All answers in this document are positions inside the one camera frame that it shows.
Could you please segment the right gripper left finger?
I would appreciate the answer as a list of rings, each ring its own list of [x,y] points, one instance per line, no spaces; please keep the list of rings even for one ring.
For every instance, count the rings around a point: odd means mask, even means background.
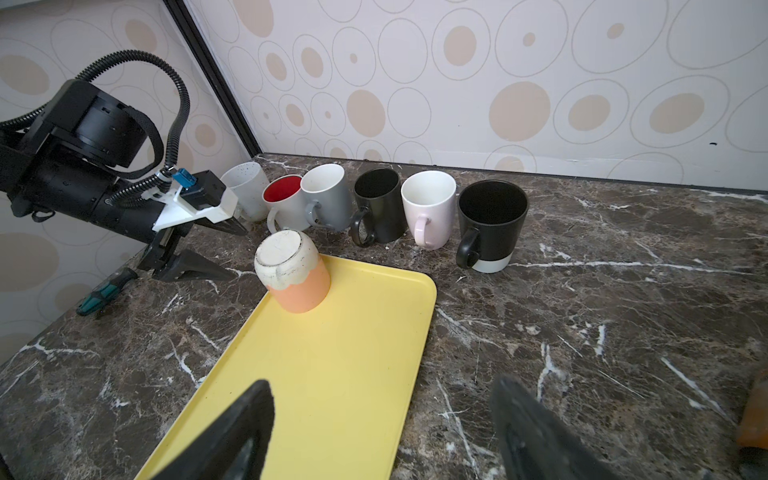
[[[257,380],[156,479],[259,479],[275,422],[270,384]]]

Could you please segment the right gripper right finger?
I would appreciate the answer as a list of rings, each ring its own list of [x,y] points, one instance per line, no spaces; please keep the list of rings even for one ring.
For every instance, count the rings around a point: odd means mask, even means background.
[[[514,377],[494,378],[489,404],[509,479],[618,477]]]

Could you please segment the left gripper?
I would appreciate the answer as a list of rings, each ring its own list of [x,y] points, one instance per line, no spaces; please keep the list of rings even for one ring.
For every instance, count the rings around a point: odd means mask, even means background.
[[[214,223],[207,218],[195,221],[196,225],[236,236],[245,236],[248,229],[235,218]],[[144,249],[137,268],[154,271],[152,277],[162,282],[183,282],[193,280],[230,281],[236,275],[223,266],[191,251],[183,250],[174,254],[180,239],[177,227],[159,231]]]

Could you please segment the white speckled mug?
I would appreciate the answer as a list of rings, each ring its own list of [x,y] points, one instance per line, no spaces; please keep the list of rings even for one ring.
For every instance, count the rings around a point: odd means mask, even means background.
[[[221,180],[237,196],[241,219],[260,222],[267,218],[269,207],[263,200],[263,192],[270,180],[259,163],[249,161],[236,165],[225,172]]]

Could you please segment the cream and peach mug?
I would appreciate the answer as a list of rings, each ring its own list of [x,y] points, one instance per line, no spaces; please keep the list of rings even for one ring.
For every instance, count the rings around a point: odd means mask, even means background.
[[[279,231],[262,241],[254,268],[261,283],[290,313],[314,309],[331,287],[330,274],[314,242],[295,230]]]

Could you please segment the white mug red inside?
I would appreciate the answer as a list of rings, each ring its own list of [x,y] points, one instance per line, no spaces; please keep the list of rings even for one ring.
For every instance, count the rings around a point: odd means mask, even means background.
[[[285,175],[272,181],[263,191],[268,207],[267,227],[271,234],[281,230],[305,231],[307,200],[301,188],[301,175]]]

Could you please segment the grey mug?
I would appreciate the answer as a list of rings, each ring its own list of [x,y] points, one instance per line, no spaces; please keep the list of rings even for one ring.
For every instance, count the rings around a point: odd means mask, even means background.
[[[324,164],[308,171],[300,182],[306,200],[304,215],[310,226],[345,231],[353,216],[352,195],[344,168]]]

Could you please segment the pink mug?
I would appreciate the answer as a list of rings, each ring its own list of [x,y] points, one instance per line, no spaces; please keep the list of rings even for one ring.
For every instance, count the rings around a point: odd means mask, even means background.
[[[419,247],[436,250],[448,242],[456,190],[455,179],[437,170],[413,174],[403,183],[401,197],[408,229]]]

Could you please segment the black mug white base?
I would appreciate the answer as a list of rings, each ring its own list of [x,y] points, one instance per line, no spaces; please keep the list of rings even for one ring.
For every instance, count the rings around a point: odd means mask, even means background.
[[[482,180],[460,193],[457,206],[457,265],[486,274],[502,271],[511,261],[528,213],[526,193],[510,182]]]

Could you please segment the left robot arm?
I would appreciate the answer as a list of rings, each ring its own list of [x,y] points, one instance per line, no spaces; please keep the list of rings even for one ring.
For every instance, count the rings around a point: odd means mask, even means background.
[[[173,82],[179,108],[167,136],[95,80],[128,62],[152,64]],[[177,165],[190,97],[181,76],[141,50],[106,55],[66,81],[45,105],[1,124],[1,190],[17,217],[76,218],[144,244],[140,270],[163,282],[227,281],[234,273],[192,250],[195,225],[244,235],[237,196],[212,171]]]

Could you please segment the yellow plastic tray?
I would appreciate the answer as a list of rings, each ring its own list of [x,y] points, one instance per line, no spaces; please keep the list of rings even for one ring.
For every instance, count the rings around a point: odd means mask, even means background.
[[[391,475],[435,309],[419,272],[332,256],[331,287],[292,314],[266,295],[139,471],[169,465],[252,383],[270,384],[266,479]]]

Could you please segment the orange small bottle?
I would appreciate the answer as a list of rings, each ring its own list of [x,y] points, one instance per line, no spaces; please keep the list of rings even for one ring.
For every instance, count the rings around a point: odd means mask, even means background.
[[[736,430],[736,441],[741,447],[766,450],[767,444],[767,370],[755,377]]]

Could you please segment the green handled screwdriver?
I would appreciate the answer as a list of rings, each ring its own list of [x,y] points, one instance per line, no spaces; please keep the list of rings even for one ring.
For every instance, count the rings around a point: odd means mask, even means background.
[[[102,284],[95,287],[77,306],[76,314],[88,316],[94,314],[112,302],[125,286],[138,278],[131,268],[124,267],[108,277]]]

